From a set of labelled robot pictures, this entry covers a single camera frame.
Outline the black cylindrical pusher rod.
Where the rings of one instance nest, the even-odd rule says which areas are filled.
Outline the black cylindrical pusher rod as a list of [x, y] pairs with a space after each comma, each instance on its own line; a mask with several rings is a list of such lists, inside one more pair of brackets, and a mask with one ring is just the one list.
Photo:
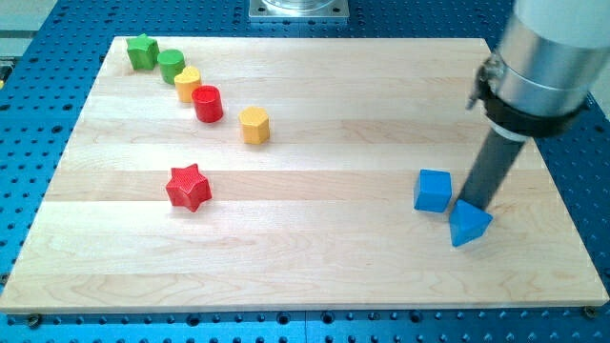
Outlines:
[[522, 135], [490, 129], [457, 199], [485, 210], [524, 144]]

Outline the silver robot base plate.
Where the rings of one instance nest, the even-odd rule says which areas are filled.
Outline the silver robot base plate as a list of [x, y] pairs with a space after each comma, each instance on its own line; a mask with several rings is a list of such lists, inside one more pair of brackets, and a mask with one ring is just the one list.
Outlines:
[[249, 17], [273, 19], [347, 19], [348, 0], [250, 0]]

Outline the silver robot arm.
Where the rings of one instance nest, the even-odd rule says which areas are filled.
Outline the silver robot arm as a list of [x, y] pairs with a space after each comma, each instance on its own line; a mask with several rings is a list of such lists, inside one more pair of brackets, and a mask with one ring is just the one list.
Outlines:
[[484, 210], [531, 138], [565, 132], [609, 61], [609, 0], [517, 0], [467, 106], [490, 121], [459, 199]]

